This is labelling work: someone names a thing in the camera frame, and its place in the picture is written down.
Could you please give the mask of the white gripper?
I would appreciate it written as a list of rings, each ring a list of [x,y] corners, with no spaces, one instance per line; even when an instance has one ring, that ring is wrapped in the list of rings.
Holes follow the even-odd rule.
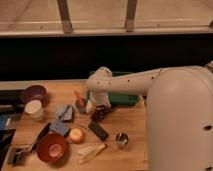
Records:
[[[87,103],[86,103],[86,113],[87,114],[93,113],[94,110],[95,110],[95,106],[106,106],[106,107],[111,106],[111,103],[109,101],[109,97],[108,97],[107,93],[91,92],[90,93],[90,100],[88,100]]]

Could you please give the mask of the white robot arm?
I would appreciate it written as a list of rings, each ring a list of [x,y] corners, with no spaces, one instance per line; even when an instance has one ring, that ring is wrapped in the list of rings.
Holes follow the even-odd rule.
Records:
[[[201,66],[122,76],[101,67],[86,81],[94,103],[109,92],[145,95],[150,171],[213,171],[213,72]]]

